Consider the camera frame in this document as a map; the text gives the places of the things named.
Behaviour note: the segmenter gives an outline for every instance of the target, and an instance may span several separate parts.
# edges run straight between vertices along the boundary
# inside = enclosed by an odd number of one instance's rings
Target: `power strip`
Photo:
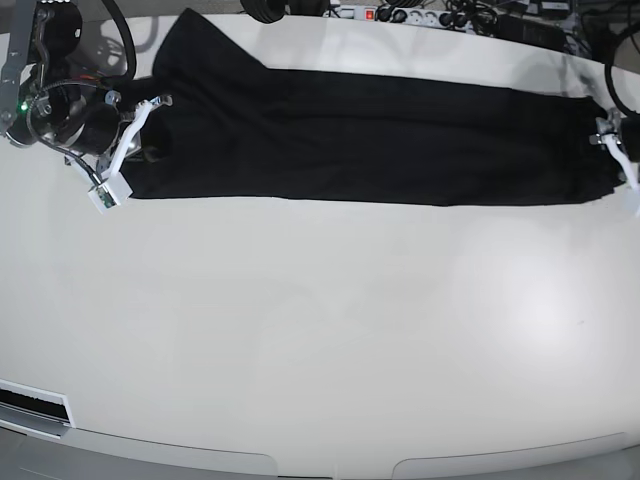
[[[364,5],[340,5],[333,8],[324,14],[325,17],[335,17],[336,14],[340,18],[349,20],[362,20],[368,22],[376,21],[377,7],[370,7]],[[444,10],[427,10],[423,8],[395,8],[393,12],[399,10],[404,11],[406,19],[402,22],[388,22],[397,23],[398,25],[415,25],[418,27],[427,28],[439,28],[442,30],[450,29],[447,26],[450,23],[451,14]],[[475,34],[471,22],[466,22],[464,25],[456,26],[454,28],[457,32],[466,32]]]

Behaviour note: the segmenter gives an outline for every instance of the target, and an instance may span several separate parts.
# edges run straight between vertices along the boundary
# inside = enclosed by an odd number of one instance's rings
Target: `black cloth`
[[[269,69],[191,10],[153,76],[175,105],[145,129],[164,158],[124,167],[136,198],[546,205],[619,184],[589,145],[606,117],[591,98]]]

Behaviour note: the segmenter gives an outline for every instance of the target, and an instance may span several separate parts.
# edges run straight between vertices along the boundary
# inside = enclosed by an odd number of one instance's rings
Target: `vent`
[[[75,423],[65,395],[0,380],[0,426],[60,439]]]

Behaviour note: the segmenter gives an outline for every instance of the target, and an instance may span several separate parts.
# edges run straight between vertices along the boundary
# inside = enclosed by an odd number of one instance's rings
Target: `black pants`
[[[375,75],[272,70],[187,10],[155,60],[175,105],[145,129],[136,198],[270,196],[426,205],[600,198],[618,166],[589,145],[590,98]]]

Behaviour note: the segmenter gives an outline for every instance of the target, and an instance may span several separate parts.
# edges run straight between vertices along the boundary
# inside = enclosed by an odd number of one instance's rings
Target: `white tabletop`
[[[131,21],[140,74],[174,20]],[[211,20],[271,67],[609,105],[602,66],[514,43]],[[616,78],[638,108],[640,77]],[[86,190],[58,154],[0,142],[0,378],[67,394],[80,428],[348,479],[415,457],[640,442],[640,222],[621,194],[541,208],[131,201],[103,217]]]

